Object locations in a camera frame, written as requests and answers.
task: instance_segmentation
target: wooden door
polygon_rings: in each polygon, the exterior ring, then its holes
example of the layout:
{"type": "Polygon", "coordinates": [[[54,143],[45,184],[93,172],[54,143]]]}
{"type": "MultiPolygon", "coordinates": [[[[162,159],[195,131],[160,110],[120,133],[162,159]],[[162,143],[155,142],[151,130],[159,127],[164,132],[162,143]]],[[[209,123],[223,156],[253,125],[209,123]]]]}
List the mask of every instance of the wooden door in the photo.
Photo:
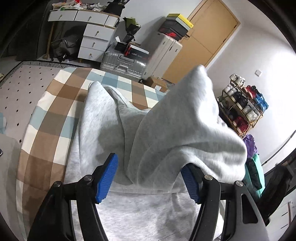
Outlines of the wooden door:
{"type": "Polygon", "coordinates": [[[172,83],[179,82],[198,64],[207,66],[239,25],[220,0],[207,0],[200,5],[190,20],[194,27],[188,32],[189,37],[181,40],[182,50],[163,75],[172,83]]]}

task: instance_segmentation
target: ceiling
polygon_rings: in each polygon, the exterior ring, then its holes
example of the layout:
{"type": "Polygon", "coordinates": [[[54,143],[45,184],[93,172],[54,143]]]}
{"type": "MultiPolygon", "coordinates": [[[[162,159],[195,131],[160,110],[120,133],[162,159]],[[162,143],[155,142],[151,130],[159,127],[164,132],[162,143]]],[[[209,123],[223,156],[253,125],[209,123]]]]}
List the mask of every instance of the ceiling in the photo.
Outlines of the ceiling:
{"type": "Polygon", "coordinates": [[[248,0],[223,0],[242,24],[253,25],[289,44],[284,35],[257,7],[248,0]]]}

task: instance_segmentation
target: checkered bedspread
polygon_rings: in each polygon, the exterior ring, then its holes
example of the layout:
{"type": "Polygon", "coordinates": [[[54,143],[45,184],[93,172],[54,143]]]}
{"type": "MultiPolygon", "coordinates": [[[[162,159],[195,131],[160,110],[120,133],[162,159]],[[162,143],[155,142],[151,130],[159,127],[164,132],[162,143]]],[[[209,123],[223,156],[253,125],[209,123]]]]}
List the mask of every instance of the checkered bedspread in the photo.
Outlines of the checkered bedspread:
{"type": "Polygon", "coordinates": [[[139,109],[152,108],[164,96],[151,87],[101,70],[60,70],[38,101],[22,144],[16,199],[25,238],[51,185],[64,180],[79,115],[94,81],[116,87],[139,109]]]}

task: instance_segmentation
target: metal screw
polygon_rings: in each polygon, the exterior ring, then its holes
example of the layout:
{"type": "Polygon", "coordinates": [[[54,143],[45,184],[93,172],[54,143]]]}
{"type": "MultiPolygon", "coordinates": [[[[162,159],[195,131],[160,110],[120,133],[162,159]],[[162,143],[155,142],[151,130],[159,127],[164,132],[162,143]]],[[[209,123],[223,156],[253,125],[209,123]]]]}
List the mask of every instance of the metal screw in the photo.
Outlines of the metal screw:
{"type": "Polygon", "coordinates": [[[236,181],[235,184],[239,187],[242,187],[244,185],[241,181],[236,181]]]}
{"type": "Polygon", "coordinates": [[[211,175],[205,175],[205,179],[211,181],[213,180],[213,177],[211,175]]]}
{"type": "Polygon", "coordinates": [[[60,182],[60,181],[56,181],[56,182],[54,182],[54,187],[59,187],[60,185],[61,185],[62,183],[60,182]]]}
{"type": "Polygon", "coordinates": [[[92,179],[92,175],[86,175],[84,178],[83,178],[83,180],[85,180],[85,181],[90,181],[92,179]]]}

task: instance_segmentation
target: light switch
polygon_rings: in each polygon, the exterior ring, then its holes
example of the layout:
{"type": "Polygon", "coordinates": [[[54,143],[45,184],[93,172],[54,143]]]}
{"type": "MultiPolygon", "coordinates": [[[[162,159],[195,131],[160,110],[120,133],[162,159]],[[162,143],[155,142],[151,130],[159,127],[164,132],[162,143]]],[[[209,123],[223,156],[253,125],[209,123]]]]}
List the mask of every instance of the light switch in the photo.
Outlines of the light switch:
{"type": "Polygon", "coordinates": [[[260,70],[256,70],[255,75],[260,76],[262,72],[260,70]]]}

